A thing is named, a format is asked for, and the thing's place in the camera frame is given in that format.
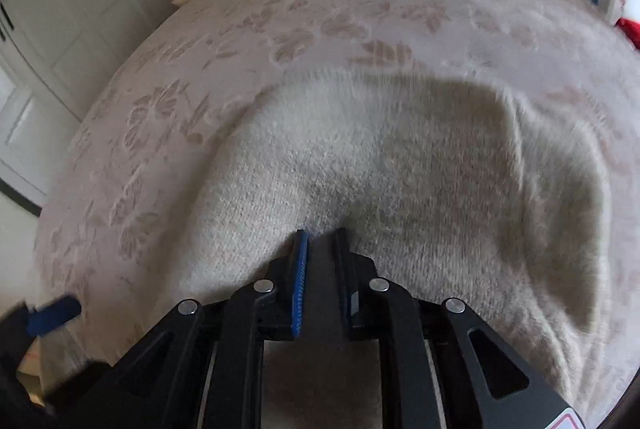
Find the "silver screw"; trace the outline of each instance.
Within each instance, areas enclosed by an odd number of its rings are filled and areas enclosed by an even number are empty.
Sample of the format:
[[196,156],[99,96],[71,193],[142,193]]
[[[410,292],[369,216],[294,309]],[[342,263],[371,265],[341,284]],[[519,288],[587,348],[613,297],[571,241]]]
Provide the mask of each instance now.
[[369,288],[374,292],[386,292],[389,290],[389,281],[382,279],[382,277],[375,277],[369,281]]
[[266,294],[273,290],[273,281],[268,279],[260,279],[254,283],[254,290],[261,294]]
[[196,313],[198,303],[193,299],[186,299],[178,304],[178,313],[182,315],[191,315]]
[[465,311],[465,303],[463,303],[463,301],[461,301],[460,299],[447,299],[447,302],[444,303],[444,305],[447,307],[447,310],[449,310],[453,314],[461,314],[463,311]]

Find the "white sticker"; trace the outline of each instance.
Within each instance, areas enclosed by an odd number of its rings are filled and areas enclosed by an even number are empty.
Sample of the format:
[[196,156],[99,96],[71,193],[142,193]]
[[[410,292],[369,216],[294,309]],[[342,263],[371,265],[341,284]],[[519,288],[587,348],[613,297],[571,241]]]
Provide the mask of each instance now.
[[570,407],[562,411],[545,429],[584,429],[578,415]]

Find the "white wardrobe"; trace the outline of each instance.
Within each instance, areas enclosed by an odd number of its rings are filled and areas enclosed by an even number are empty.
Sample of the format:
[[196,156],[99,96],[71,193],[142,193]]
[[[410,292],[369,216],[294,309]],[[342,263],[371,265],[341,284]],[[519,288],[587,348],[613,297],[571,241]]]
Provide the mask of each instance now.
[[0,0],[0,178],[42,205],[69,141],[171,0]]

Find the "red cloth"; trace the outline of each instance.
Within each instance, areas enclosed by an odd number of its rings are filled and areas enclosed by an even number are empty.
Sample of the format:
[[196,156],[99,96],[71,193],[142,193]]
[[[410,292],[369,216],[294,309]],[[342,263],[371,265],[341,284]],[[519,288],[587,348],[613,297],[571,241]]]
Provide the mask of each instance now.
[[616,26],[629,37],[629,40],[635,44],[636,49],[640,50],[640,23],[629,19],[618,19]]

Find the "black handle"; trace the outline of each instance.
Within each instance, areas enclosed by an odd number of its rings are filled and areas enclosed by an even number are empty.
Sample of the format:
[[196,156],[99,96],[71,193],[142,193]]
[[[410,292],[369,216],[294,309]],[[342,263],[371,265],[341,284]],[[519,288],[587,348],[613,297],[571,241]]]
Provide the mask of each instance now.
[[2,15],[4,15],[6,23],[9,25],[9,28],[11,28],[11,31],[13,32],[15,30],[14,24],[11,22],[11,19],[9,19],[9,14],[6,12],[6,9],[4,8],[4,5],[2,3],[0,3],[0,11],[2,12]]

